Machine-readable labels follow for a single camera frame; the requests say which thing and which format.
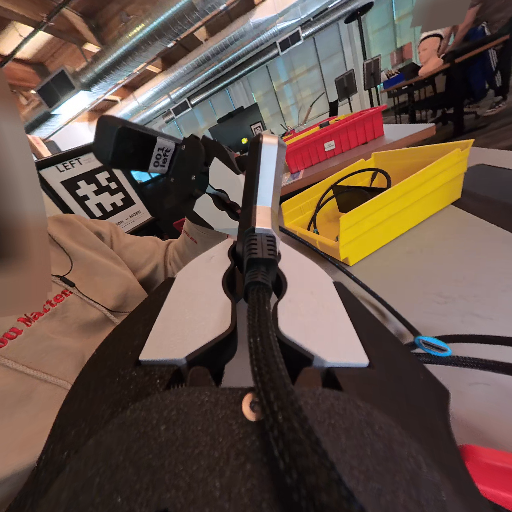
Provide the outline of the black silver hdmi hub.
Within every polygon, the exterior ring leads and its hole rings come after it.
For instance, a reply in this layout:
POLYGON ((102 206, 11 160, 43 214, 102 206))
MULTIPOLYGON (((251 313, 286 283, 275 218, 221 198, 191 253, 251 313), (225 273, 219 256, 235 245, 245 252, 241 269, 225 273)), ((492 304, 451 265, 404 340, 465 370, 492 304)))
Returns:
POLYGON ((278 210, 285 169, 286 144, 276 135, 260 133, 249 146, 236 252, 243 258, 251 233, 278 238, 278 210))

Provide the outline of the mannequin head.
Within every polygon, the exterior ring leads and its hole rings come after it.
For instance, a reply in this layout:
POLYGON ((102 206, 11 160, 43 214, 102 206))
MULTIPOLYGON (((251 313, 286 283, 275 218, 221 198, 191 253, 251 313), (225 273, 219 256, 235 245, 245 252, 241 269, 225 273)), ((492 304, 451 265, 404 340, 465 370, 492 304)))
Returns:
POLYGON ((424 77, 444 64, 444 61, 439 57, 439 49, 445 38, 445 29, 436 29, 427 31, 420 35, 420 40, 417 46, 419 58, 419 71, 418 76, 424 77))

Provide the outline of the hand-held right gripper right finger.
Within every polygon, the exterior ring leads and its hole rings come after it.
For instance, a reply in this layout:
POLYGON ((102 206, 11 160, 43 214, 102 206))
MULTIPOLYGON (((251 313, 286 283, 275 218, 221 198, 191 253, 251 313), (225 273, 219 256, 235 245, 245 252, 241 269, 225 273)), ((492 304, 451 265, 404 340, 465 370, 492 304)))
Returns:
POLYGON ((272 321, 292 381, 304 368, 367 368, 369 358, 336 290, 315 262, 278 244, 272 321))

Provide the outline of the small yellow bin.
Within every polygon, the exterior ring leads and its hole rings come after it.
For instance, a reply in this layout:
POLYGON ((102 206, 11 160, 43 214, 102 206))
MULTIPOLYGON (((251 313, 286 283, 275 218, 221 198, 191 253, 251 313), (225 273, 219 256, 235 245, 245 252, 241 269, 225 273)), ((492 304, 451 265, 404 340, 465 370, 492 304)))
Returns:
POLYGON ((349 113, 349 114, 343 114, 343 115, 339 115, 337 117, 330 117, 330 118, 327 118, 325 119, 324 121, 322 122, 318 122, 317 124, 315 125, 312 125, 310 127, 306 127, 304 128, 303 130, 301 131, 294 131, 293 133, 290 132, 288 134, 285 134, 282 139, 285 141, 286 144, 291 144, 291 141, 293 139, 301 139, 301 138, 304 138, 304 137, 307 137, 310 133, 314 133, 324 127, 329 127, 330 125, 336 123, 336 122, 339 122, 345 118, 348 118, 350 116, 352 116, 353 114, 352 113, 349 113))

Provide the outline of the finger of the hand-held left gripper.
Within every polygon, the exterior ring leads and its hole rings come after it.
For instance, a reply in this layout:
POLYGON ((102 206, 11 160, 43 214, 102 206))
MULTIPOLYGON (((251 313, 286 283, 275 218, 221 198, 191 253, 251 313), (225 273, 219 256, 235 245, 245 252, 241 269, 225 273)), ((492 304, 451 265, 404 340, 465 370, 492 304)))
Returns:
POLYGON ((201 144, 211 187, 224 191, 228 198, 242 198, 245 176, 236 162, 238 154, 207 136, 201 137, 201 144))
POLYGON ((198 198, 189 197, 185 202, 185 214, 197 225, 228 237, 238 236, 241 207, 223 190, 206 190, 198 198))

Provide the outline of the framed marker sign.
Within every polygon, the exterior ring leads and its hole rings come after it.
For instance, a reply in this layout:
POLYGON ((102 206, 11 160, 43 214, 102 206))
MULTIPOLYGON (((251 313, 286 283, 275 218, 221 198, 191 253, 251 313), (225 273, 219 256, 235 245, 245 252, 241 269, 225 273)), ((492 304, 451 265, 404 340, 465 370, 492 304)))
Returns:
POLYGON ((42 190, 64 214, 108 221, 125 233, 153 218, 124 173, 100 163, 92 144, 35 161, 42 190))

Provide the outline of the dark wooden desk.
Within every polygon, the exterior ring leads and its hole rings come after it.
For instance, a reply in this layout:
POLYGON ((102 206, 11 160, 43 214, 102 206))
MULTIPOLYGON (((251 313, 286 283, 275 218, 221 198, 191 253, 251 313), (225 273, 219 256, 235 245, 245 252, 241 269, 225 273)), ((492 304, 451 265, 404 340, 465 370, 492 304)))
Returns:
POLYGON ((472 117, 477 123, 483 117, 479 110, 466 110, 467 105, 476 100, 470 85, 470 66, 475 65, 483 53, 505 45, 510 37, 510 34, 490 35, 464 43, 449 51, 442 59, 443 64, 436 69, 384 89, 393 97, 395 117, 401 114, 399 99, 405 95, 410 124, 451 124, 453 138, 476 131, 478 125, 469 130, 465 128, 467 117, 472 117))

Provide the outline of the long ribbed red bin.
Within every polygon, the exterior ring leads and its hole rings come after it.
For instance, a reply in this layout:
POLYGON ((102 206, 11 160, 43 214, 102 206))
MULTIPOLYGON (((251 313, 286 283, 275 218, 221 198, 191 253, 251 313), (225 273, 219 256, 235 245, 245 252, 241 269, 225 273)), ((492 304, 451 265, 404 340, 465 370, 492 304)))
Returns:
POLYGON ((386 106, 365 109, 286 144, 286 164, 291 174, 303 171, 336 155, 383 136, 386 106))

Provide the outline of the yellow plastic bin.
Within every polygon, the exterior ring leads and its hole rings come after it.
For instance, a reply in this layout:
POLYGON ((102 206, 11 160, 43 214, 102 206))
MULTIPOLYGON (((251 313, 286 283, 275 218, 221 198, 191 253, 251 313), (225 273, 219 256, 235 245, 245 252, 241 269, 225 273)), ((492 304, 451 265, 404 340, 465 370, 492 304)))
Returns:
POLYGON ((460 199, 473 139, 373 153, 282 203, 285 227, 354 265, 460 199), (335 185, 387 190, 347 214, 335 185))

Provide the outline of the red plastic bin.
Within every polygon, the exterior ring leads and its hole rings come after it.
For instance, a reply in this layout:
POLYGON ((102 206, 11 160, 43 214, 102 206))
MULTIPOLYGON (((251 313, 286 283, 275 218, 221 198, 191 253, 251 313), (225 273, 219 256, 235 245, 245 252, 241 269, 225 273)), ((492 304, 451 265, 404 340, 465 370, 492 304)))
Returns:
POLYGON ((477 445, 460 445, 459 452, 482 496, 511 511, 511 453, 477 445))

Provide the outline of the black bin divider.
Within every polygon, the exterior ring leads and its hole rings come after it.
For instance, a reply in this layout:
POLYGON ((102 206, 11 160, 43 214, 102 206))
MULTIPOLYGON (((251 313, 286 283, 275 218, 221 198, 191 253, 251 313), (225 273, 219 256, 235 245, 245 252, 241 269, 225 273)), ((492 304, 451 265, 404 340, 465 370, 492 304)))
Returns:
POLYGON ((387 189, 372 186, 335 185, 332 188, 338 211, 347 214, 387 189))

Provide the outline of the person in beige hoodie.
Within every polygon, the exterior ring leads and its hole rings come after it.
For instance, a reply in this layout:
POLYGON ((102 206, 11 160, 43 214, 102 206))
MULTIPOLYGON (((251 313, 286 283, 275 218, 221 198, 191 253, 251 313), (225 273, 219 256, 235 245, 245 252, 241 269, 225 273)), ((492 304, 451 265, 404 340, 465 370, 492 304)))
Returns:
MULTIPOLYGON (((134 310, 147 296, 130 292, 131 273, 111 248, 107 221, 62 214, 48 233, 74 261, 68 278, 112 310, 134 310)), ((76 377, 106 336, 127 315, 108 318, 73 288, 52 277, 70 263, 49 237, 51 288, 44 301, 1 318, 1 509, 34 467, 76 377)))

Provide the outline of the black monitor screen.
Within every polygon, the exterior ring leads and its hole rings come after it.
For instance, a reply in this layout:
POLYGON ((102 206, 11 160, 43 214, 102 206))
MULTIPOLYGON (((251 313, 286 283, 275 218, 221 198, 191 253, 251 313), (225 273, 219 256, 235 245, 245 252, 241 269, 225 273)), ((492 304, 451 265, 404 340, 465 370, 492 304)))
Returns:
POLYGON ((257 103, 240 106, 220 118, 209 128, 212 139, 235 153, 246 153, 251 140, 265 131, 265 124, 257 103))

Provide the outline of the person's left forearm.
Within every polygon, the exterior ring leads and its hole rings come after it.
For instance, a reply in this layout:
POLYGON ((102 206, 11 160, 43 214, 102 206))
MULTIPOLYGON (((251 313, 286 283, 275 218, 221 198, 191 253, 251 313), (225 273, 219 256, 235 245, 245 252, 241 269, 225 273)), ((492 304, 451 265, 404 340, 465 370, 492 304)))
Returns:
POLYGON ((111 248, 131 273, 130 292, 146 296, 167 278, 175 277, 188 263, 229 235, 200 227, 185 220, 182 233, 174 240, 137 237, 112 229, 111 248))

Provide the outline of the wood-edged grey table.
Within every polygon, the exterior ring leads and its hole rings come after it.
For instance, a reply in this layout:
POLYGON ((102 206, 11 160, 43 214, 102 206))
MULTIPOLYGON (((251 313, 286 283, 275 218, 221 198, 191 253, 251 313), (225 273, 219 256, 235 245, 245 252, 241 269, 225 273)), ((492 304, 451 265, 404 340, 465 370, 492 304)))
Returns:
POLYGON ((417 145, 436 134, 436 125, 432 123, 384 125, 383 132, 382 137, 305 169, 301 178, 282 187, 281 198, 284 199, 318 183, 361 159, 367 160, 373 153, 417 145))

